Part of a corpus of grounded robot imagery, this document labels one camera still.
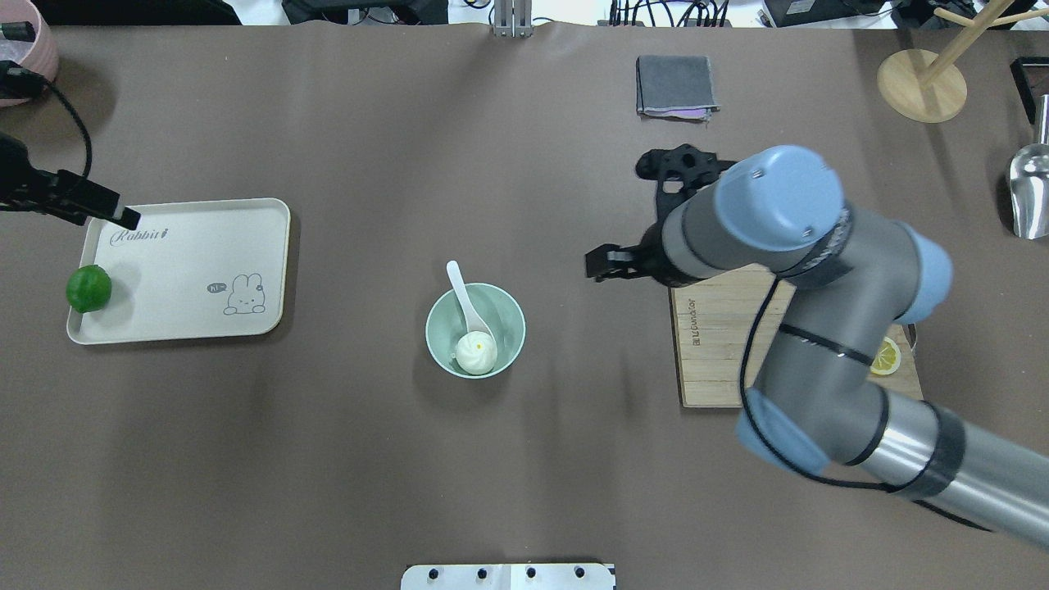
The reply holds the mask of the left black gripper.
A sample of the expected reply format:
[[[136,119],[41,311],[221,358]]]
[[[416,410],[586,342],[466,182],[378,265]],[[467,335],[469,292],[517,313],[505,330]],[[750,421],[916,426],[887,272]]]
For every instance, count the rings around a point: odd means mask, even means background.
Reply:
[[[121,205],[116,191],[68,170],[53,173],[34,168],[24,143],[3,132],[1,197],[5,211],[33,211],[74,225],[85,225],[89,217],[112,224],[141,220],[138,211]]]

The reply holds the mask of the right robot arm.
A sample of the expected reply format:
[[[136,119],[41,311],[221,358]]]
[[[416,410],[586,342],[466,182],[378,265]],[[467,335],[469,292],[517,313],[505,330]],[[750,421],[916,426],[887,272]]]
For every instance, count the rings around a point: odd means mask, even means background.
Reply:
[[[1047,545],[1045,456],[870,378],[889,326],[947,298],[943,247],[852,206],[827,161],[797,145],[723,161],[684,144],[634,171],[656,183],[656,222],[636,246],[588,252],[588,279],[681,288],[759,265],[794,288],[756,377],[738,384],[742,444],[820,484]]]

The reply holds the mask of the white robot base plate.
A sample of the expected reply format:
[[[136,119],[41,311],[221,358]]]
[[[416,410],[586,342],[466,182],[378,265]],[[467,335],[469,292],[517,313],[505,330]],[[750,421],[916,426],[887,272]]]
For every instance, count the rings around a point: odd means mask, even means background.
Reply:
[[[401,589],[617,589],[615,567],[596,561],[410,566]]]

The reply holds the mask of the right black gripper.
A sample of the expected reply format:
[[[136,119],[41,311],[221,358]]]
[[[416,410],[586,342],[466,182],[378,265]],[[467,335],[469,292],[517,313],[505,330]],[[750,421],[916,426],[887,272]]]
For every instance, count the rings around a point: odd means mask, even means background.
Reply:
[[[652,224],[636,247],[606,243],[588,251],[585,262],[588,265],[588,278],[596,283],[611,279],[649,277],[659,285],[677,288],[677,270],[665,253],[661,223]]]

